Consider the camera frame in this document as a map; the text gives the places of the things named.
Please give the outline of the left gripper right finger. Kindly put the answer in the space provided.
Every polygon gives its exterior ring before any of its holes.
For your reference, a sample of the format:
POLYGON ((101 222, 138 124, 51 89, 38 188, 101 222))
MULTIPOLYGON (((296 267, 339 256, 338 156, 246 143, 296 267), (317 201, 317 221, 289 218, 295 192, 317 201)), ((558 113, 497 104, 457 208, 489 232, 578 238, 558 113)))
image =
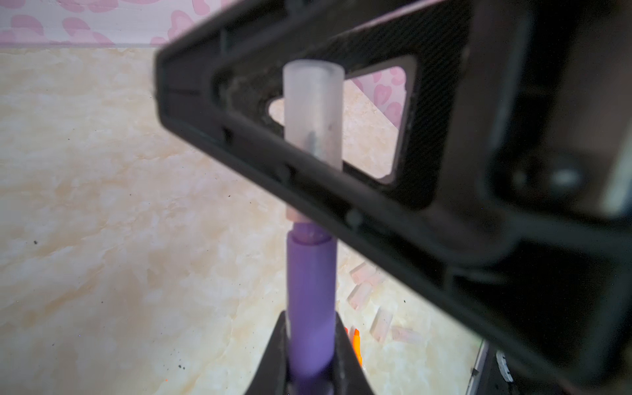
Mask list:
POLYGON ((336 314, 333 387, 336 395, 374 395, 339 314, 336 314))

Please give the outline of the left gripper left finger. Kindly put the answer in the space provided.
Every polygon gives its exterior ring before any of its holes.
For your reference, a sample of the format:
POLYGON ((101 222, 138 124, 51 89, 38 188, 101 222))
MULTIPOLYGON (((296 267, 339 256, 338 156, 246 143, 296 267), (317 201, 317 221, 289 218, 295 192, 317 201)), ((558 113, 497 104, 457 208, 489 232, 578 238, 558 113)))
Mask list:
POLYGON ((287 343, 286 312, 281 311, 245 395, 287 394, 287 343))

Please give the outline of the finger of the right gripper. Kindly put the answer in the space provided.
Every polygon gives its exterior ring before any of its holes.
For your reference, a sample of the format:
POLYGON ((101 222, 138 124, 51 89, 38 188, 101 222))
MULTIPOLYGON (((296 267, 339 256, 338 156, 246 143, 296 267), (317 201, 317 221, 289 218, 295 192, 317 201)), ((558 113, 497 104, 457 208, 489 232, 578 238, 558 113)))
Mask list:
POLYGON ((384 267, 448 263, 421 217, 434 198, 472 20, 468 1, 397 16, 402 1, 243 1, 161 49, 161 123, 187 143, 304 212, 384 267), (268 115, 286 95, 282 67, 329 61, 355 77, 394 63, 408 70, 392 174, 335 170, 283 139, 268 115))

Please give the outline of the purple marker pen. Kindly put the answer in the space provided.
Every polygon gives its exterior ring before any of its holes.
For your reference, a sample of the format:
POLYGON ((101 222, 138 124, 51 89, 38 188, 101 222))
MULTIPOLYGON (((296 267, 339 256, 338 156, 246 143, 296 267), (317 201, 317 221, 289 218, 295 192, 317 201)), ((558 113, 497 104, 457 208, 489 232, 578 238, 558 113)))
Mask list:
POLYGON ((294 394, 329 394, 335 354, 337 239, 314 223, 286 237, 287 359, 294 394))

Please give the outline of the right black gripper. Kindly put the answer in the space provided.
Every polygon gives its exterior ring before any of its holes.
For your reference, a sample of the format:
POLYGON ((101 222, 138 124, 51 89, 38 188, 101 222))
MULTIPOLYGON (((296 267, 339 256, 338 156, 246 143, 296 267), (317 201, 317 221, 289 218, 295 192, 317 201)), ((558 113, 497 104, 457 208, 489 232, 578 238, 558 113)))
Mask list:
POLYGON ((474 3, 437 198, 464 323, 544 380, 630 389, 630 2, 474 3))

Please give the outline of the orange marker pen left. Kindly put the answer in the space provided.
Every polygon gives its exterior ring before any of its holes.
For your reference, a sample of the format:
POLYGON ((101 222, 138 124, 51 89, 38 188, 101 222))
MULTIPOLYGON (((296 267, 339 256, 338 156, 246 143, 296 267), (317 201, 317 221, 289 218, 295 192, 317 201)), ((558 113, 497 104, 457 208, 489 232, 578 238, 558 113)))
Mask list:
POLYGON ((348 334, 350 343, 352 344, 352 349, 355 354, 355 357, 357 358, 360 366, 363 366, 360 331, 359 329, 355 327, 350 327, 349 329, 347 329, 347 334, 348 334))

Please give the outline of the clear pen cap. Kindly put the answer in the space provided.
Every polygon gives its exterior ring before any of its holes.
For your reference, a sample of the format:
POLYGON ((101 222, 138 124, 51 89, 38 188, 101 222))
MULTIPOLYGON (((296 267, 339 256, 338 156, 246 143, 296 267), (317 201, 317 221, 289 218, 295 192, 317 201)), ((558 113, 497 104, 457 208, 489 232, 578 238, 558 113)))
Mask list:
POLYGON ((372 291, 373 286, 368 282, 363 282, 356 285, 353 291, 347 297, 347 302, 349 306, 355 311, 360 311, 364 309, 370 299, 372 291))
POLYGON ((404 328, 401 326, 393 326, 391 328, 391 334, 394 342, 420 344, 423 340, 423 337, 419 332, 414 329, 404 328))
POLYGON ((369 284, 376 287, 386 280, 386 274, 381 269, 367 262, 353 268, 349 274, 356 285, 369 284))
POLYGON ((384 343, 393 322, 393 313, 385 307, 379 307, 370 328, 370 335, 378 343, 384 343))
POLYGON ((340 171, 343 166, 343 67, 301 59, 283 68, 284 138, 340 171))

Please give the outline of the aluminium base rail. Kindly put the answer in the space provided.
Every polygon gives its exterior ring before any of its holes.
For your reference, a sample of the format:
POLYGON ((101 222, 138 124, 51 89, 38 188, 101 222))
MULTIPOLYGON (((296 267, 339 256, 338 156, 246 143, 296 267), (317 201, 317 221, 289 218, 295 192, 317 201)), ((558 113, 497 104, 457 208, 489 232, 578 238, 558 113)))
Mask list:
POLYGON ((471 370, 466 395, 510 395, 514 378, 505 354, 483 341, 471 370))

